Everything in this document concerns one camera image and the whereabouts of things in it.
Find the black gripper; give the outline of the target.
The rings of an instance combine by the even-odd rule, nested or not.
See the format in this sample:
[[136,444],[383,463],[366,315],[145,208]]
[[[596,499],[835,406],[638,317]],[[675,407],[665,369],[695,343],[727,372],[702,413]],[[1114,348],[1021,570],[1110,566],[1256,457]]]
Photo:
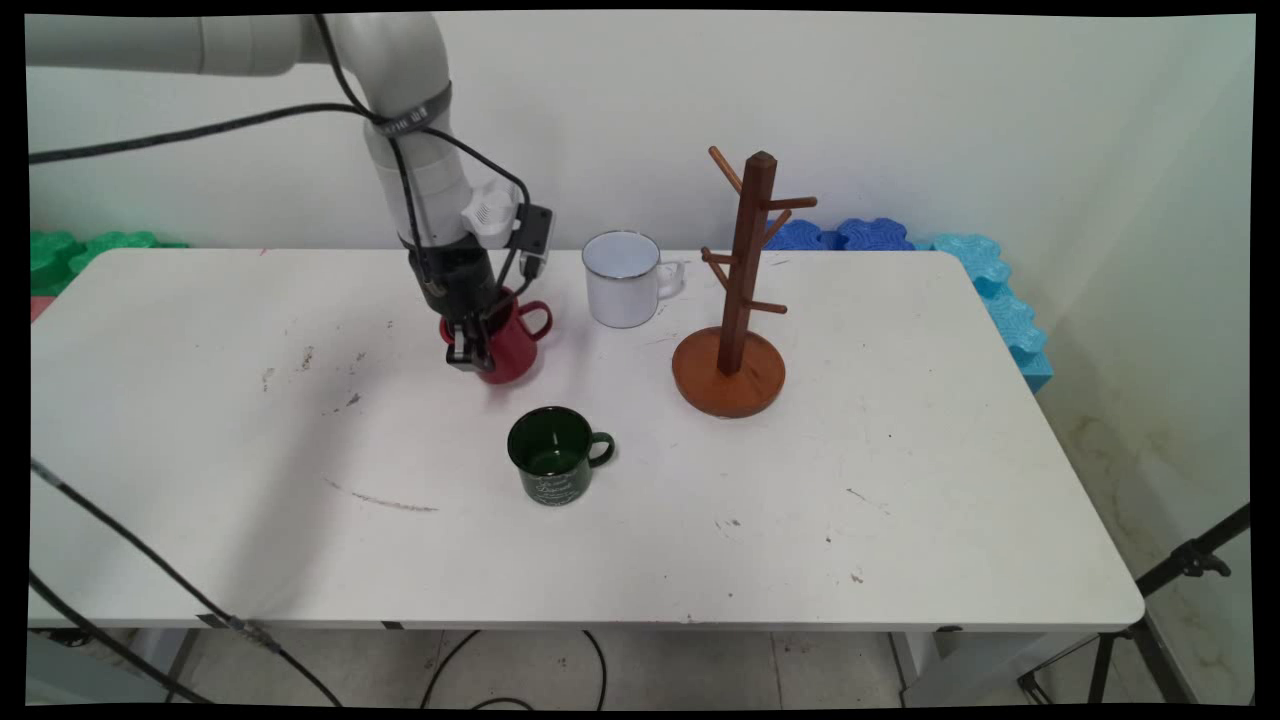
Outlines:
[[490,307],[499,302],[490,255],[476,242],[417,249],[406,245],[410,268],[428,306],[444,320],[445,363],[477,374],[495,370],[488,329],[497,320]]

